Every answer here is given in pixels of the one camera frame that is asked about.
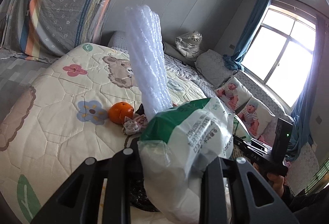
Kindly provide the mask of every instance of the silver bolt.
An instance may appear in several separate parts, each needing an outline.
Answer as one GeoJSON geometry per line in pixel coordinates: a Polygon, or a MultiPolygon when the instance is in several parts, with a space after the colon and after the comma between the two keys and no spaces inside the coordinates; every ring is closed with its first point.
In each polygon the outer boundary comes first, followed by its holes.
{"type": "Polygon", "coordinates": [[[239,163],[239,164],[244,164],[244,163],[246,162],[246,159],[243,158],[243,157],[238,157],[238,158],[236,159],[236,162],[239,163]]]}
{"type": "Polygon", "coordinates": [[[93,158],[93,157],[88,157],[88,158],[85,160],[85,164],[86,164],[86,165],[92,165],[93,163],[95,163],[95,158],[93,158]]]}
{"type": "Polygon", "coordinates": [[[123,154],[125,155],[131,155],[134,152],[132,148],[126,148],[123,150],[123,154]]]}

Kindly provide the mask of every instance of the orange fruit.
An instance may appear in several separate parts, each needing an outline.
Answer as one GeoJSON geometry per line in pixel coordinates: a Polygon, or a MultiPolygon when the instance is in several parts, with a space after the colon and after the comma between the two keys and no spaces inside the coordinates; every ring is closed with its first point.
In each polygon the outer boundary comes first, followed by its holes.
{"type": "Polygon", "coordinates": [[[134,108],[127,102],[118,102],[108,111],[109,118],[113,123],[124,124],[124,118],[127,116],[133,118],[134,108]]]}

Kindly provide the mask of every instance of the triangular cutout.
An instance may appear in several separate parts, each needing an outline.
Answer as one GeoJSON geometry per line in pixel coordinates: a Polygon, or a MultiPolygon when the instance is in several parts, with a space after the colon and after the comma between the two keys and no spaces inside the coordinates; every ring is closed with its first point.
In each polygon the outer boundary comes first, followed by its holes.
{"type": "Polygon", "coordinates": [[[255,175],[249,172],[247,176],[256,206],[261,207],[263,205],[268,205],[273,203],[274,198],[266,190],[263,184],[255,177],[255,175]]]}
{"type": "Polygon", "coordinates": [[[77,202],[82,181],[83,175],[79,175],[74,181],[72,181],[65,192],[58,199],[59,204],[73,208],[77,202]]]}

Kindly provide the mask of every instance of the blue curtain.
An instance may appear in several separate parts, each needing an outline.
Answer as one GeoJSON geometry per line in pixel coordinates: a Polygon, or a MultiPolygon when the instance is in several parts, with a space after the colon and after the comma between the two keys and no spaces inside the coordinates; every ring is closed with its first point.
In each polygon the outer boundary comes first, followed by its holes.
{"type": "Polygon", "coordinates": [[[252,39],[254,38],[259,26],[261,25],[266,12],[271,4],[271,0],[257,0],[256,4],[249,16],[249,19],[244,27],[239,41],[236,44],[233,55],[230,57],[224,55],[224,63],[226,68],[230,70],[243,70],[244,67],[241,65],[244,56],[246,55],[252,39]]]}
{"type": "Polygon", "coordinates": [[[313,144],[313,139],[310,133],[310,115],[315,100],[320,59],[324,48],[325,24],[325,20],[317,15],[315,48],[313,52],[312,65],[307,76],[303,91],[301,92],[296,106],[291,113],[294,126],[287,150],[288,158],[286,159],[288,161],[296,160],[300,154],[301,148],[306,143],[309,143],[310,145],[313,144]]]}

